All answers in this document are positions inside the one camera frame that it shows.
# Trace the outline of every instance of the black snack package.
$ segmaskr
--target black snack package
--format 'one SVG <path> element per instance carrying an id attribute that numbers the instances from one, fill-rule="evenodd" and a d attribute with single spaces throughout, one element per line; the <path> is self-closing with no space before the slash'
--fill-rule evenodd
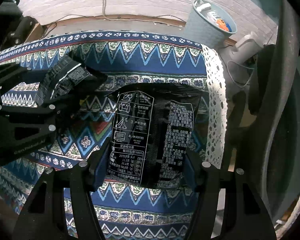
<path id="1" fill-rule="evenodd" d="M 180 83 L 135 83 L 117 103 L 107 175 L 147 188 L 178 188 L 203 92 Z"/>
<path id="2" fill-rule="evenodd" d="M 41 106 L 44 102 L 49 102 L 70 92 L 81 98 L 100 87 L 106 79 L 105 74 L 64 55 L 49 69 L 45 78 L 40 82 L 34 100 L 38 106 Z"/>

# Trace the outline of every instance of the silver screw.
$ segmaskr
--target silver screw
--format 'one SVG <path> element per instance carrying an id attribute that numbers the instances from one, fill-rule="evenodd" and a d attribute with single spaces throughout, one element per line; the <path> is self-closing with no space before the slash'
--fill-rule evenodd
<path id="1" fill-rule="evenodd" d="M 56 127 L 53 124 L 49 125 L 49 131 L 53 132 L 55 130 L 56 130 Z"/>
<path id="2" fill-rule="evenodd" d="M 79 166 L 80 167 L 85 167 L 85 166 L 87 166 L 88 165 L 88 162 L 87 161 L 80 161 L 79 162 Z"/>
<path id="3" fill-rule="evenodd" d="M 243 169 L 238 168 L 238 169 L 236 169 L 235 171 L 236 171 L 239 175 L 243 175 L 243 174 L 244 174 L 244 170 L 243 170 Z"/>
<path id="4" fill-rule="evenodd" d="M 48 167 L 44 170 L 45 173 L 49 174 L 53 171 L 53 168 L 52 167 Z"/>
<path id="5" fill-rule="evenodd" d="M 203 162 L 202 166 L 205 168 L 210 168 L 211 167 L 211 163 L 210 162 Z"/>

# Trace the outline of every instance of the bolt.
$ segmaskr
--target bolt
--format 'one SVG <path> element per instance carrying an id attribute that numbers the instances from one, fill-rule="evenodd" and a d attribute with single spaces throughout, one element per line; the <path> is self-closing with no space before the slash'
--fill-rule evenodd
<path id="1" fill-rule="evenodd" d="M 49 131 L 53 132 L 55 130 L 56 130 L 56 127 L 53 124 L 49 125 Z"/>
<path id="2" fill-rule="evenodd" d="M 202 166 L 205 168 L 210 168 L 211 167 L 211 163 L 210 162 L 203 162 Z"/>
<path id="3" fill-rule="evenodd" d="M 53 171 L 52 167 L 48 167 L 44 170 L 45 173 L 50 174 Z"/>
<path id="4" fill-rule="evenodd" d="M 244 174 L 244 170 L 243 170 L 243 169 L 238 168 L 238 169 L 236 169 L 235 171 L 236 171 L 239 175 L 243 175 L 243 174 Z"/>
<path id="5" fill-rule="evenodd" d="M 88 165 L 88 162 L 87 161 L 80 161 L 79 162 L 79 166 L 80 167 L 85 167 L 85 166 L 87 166 Z"/>

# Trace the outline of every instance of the light blue trash bin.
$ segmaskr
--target light blue trash bin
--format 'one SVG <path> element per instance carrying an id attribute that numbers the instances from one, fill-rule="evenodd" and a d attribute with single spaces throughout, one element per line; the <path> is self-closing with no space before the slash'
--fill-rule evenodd
<path id="1" fill-rule="evenodd" d="M 209 0 L 201 0 L 204 3 L 208 2 L 211 4 L 211 10 L 215 11 L 230 26 L 231 32 L 224 31 L 210 23 L 194 6 L 196 1 L 199 0 L 195 0 L 192 3 L 192 9 L 182 35 L 184 38 L 213 49 L 237 32 L 237 25 L 225 10 Z"/>

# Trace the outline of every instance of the patterned tablecloth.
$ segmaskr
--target patterned tablecloth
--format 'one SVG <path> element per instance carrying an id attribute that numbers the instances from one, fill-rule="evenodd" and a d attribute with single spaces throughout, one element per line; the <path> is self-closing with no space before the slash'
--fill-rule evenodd
<path id="1" fill-rule="evenodd" d="M 203 91 L 189 147 L 219 167 L 226 128 L 225 84 L 217 54 L 179 37 L 150 33 L 93 31 L 71 33 L 22 44 L 0 52 L 0 64 L 19 62 L 47 69 L 75 50 L 88 66 L 108 74 L 97 96 L 82 105 L 80 120 L 56 142 L 0 168 L 0 194 L 19 213 L 47 166 L 73 167 L 98 150 L 111 134 L 115 104 L 111 91 L 135 82 L 181 82 Z M 38 83 L 24 83 L 2 96 L 5 105 L 36 107 Z M 188 187 L 155 190 L 106 180 L 92 201 L 109 239 L 182 239 L 197 195 Z M 65 189 L 69 233 L 76 236 L 70 191 Z"/>

